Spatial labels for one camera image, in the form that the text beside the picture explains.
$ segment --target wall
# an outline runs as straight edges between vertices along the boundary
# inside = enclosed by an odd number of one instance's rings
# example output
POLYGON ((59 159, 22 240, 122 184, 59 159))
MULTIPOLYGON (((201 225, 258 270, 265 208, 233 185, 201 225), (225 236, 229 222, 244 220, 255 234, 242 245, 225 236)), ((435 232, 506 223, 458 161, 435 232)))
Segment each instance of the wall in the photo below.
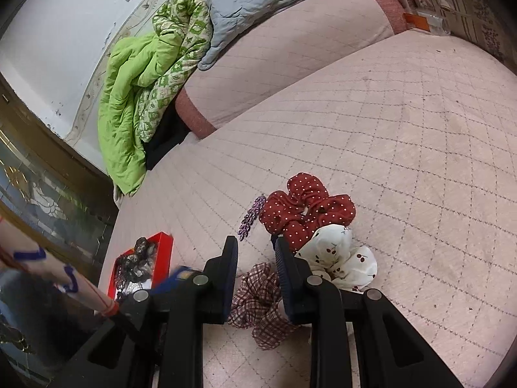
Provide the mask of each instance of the wall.
MULTIPOLYGON (((27 0, 0 40, 0 72, 61 138, 111 38, 142 0, 27 0)), ((104 171, 96 130, 76 149, 104 171)))

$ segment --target red polka dot scrunchie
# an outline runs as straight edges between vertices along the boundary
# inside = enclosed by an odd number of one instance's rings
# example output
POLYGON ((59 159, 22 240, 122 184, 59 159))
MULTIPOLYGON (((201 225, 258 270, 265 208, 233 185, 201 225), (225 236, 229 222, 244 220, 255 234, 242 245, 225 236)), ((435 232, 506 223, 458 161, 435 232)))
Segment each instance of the red polka dot scrunchie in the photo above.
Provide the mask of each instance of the red polka dot scrunchie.
POLYGON ((355 217, 350 197, 346 194, 329 197, 315 176, 299 173, 289 179, 287 187, 289 194, 275 191, 267 198, 258 219, 272 235, 283 233, 294 253, 310 240, 316 229, 328 224, 348 226, 355 217))

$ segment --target metal screw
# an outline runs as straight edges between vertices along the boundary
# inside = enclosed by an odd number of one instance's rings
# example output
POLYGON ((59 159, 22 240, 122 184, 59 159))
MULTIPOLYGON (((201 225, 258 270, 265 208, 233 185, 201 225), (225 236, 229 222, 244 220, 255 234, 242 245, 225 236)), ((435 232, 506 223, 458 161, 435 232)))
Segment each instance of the metal screw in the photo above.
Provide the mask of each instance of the metal screw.
POLYGON ((196 285, 196 286, 202 286, 202 285, 205 285, 208 283, 208 277, 205 276, 204 274, 198 274, 197 276, 195 276, 193 279, 192 279, 192 282, 196 285))
POLYGON ((366 292, 366 296, 368 296, 368 299, 371 300, 379 300, 383 294, 377 289, 370 289, 366 292))
POLYGON ((307 283, 311 286, 319 286, 323 282, 320 276, 309 276, 307 277, 307 283))
POLYGON ((133 293, 133 299, 137 302, 143 302, 149 297, 147 290, 137 290, 133 293))

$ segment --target green blanket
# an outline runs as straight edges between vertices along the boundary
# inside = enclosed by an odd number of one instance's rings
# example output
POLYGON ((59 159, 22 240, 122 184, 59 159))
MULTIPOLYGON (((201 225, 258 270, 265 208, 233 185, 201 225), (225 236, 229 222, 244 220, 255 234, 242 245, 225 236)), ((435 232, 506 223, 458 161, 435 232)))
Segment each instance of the green blanket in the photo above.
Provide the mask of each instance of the green blanket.
POLYGON ((132 194, 145 176, 142 141, 210 47, 212 25, 204 0, 167 0, 153 17, 154 32, 123 38, 110 55, 97 122, 109 176, 132 194))

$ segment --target orange label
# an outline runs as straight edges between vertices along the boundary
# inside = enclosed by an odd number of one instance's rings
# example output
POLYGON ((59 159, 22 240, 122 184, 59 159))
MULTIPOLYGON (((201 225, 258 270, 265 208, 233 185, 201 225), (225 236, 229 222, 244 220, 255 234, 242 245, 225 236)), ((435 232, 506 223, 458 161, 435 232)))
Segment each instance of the orange label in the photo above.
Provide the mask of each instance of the orange label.
POLYGON ((417 29, 430 32, 429 23, 427 23, 427 19, 425 17, 419 16, 418 14, 404 13, 404 18, 406 19, 406 22, 416 27, 417 29))

